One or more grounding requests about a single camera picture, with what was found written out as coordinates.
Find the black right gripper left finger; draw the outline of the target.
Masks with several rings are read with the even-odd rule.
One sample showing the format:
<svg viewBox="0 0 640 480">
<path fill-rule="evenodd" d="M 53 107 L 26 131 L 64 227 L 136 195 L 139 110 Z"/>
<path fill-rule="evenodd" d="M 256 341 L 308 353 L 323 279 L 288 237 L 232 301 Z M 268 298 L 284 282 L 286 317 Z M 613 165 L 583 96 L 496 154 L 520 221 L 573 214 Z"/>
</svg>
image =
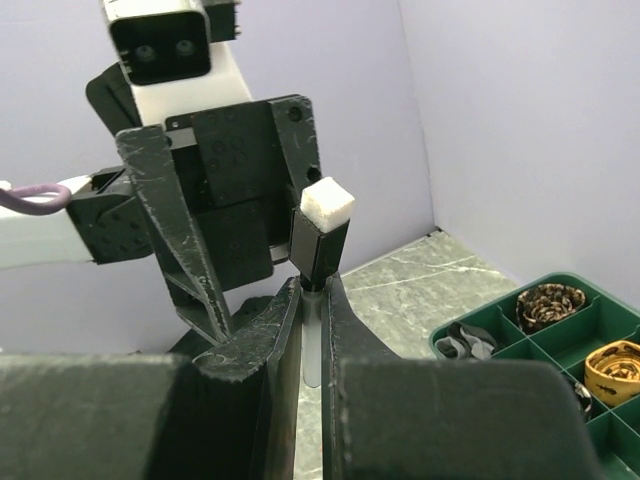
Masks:
<svg viewBox="0 0 640 480">
<path fill-rule="evenodd" d="M 5 479 L 290 479 L 301 288 L 199 356 L 3 355 Z"/>
</svg>

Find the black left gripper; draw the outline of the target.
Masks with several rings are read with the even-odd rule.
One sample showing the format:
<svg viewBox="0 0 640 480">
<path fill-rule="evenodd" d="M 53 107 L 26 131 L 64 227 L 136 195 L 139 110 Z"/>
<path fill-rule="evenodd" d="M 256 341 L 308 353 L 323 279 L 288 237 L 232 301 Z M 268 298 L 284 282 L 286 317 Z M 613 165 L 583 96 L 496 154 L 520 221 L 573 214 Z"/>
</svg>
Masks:
<svg viewBox="0 0 640 480">
<path fill-rule="evenodd" d="M 118 66 L 85 94 L 122 158 L 85 190 L 93 260 L 155 256 L 179 318 L 223 342 L 222 289 L 268 278 L 288 259 L 294 208 L 321 179 L 311 100 L 252 98 L 143 126 Z"/>
</svg>

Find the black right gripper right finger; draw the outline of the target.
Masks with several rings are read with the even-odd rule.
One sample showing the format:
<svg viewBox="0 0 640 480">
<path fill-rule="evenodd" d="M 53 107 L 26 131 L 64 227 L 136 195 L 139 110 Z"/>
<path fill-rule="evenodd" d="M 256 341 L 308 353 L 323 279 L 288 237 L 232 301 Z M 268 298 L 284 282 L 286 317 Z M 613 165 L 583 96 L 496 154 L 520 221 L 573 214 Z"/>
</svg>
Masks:
<svg viewBox="0 0 640 480">
<path fill-rule="evenodd" d="M 576 396 L 531 360 L 406 359 L 354 313 L 339 276 L 322 304 L 327 479 L 596 479 Z"/>
</svg>

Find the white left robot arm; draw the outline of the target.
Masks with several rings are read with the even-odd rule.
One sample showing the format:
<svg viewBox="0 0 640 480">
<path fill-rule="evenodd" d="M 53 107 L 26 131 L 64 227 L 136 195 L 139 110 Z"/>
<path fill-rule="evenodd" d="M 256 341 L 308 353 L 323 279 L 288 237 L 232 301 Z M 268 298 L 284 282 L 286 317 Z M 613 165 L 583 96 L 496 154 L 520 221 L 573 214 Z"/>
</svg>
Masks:
<svg viewBox="0 0 640 480">
<path fill-rule="evenodd" d="M 290 257 L 293 211 L 321 176 L 311 100 L 289 94 L 178 111 L 144 125 L 118 66 L 86 95 L 121 164 L 39 188 L 1 212 L 1 265 L 113 264 L 154 256 L 178 317 L 211 343 L 242 328 L 226 292 Z"/>
</svg>

